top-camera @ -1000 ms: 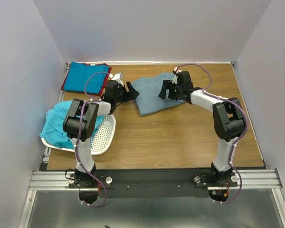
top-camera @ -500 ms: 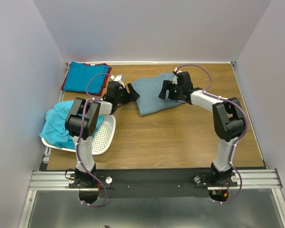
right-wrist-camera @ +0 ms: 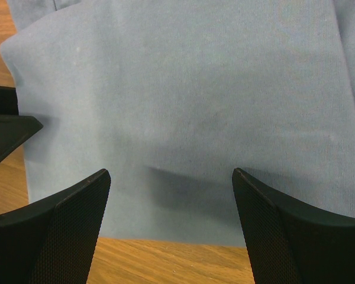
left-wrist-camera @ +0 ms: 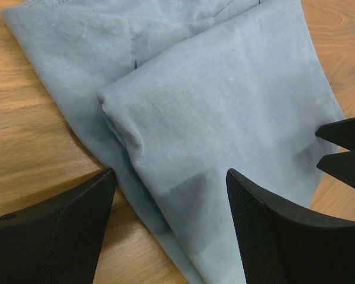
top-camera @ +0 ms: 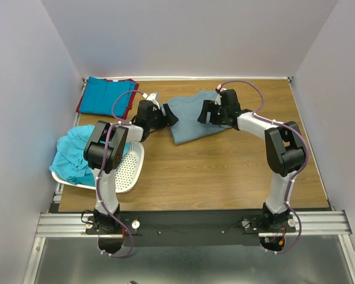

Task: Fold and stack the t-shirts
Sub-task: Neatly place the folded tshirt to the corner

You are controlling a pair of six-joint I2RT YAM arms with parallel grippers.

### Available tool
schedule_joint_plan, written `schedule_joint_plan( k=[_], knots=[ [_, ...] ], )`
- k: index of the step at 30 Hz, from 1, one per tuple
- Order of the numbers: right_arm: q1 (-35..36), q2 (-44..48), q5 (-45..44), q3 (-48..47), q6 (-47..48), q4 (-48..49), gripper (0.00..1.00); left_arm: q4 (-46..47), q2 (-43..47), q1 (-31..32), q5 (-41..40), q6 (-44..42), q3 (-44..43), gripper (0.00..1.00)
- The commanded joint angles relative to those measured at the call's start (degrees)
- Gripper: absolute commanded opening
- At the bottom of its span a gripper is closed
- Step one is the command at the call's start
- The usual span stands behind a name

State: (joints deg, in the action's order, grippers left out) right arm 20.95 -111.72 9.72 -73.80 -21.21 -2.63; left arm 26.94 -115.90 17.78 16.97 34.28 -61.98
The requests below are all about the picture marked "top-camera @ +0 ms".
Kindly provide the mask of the grey-blue t shirt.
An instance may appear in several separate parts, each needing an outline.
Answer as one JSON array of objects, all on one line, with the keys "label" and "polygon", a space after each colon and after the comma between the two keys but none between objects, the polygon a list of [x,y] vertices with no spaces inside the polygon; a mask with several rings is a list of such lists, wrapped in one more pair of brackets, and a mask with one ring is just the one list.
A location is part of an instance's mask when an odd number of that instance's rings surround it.
[{"label": "grey-blue t shirt", "polygon": [[214,101],[216,98],[215,91],[200,91],[191,96],[176,96],[166,102],[172,113],[179,119],[175,125],[170,127],[170,133],[176,145],[229,129],[226,125],[197,122],[204,100]]}]

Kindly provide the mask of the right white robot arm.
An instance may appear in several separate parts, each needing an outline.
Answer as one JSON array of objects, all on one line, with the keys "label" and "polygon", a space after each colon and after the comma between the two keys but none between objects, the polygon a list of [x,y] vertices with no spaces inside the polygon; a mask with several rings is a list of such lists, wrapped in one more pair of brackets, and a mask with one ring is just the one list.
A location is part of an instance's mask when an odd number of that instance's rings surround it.
[{"label": "right white robot arm", "polygon": [[269,196],[254,224],[262,230],[275,231],[289,219],[293,185],[308,163],[308,145],[296,122],[282,123],[241,109],[233,89],[219,88],[217,94],[214,101],[204,100],[198,122],[229,126],[264,140],[273,176]]}]

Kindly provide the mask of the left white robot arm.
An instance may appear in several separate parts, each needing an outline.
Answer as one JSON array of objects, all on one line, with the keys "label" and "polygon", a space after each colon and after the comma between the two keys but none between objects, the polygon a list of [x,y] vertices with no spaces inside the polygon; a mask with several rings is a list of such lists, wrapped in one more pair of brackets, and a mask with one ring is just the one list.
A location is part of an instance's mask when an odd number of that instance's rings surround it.
[{"label": "left white robot arm", "polygon": [[83,158],[93,172],[96,187],[93,217],[86,226],[107,234],[116,233],[120,227],[124,227],[119,216],[115,177],[126,144],[143,142],[152,132],[171,127],[178,121],[168,104],[158,106],[153,101],[142,100],[131,121],[96,123],[83,152]]}]

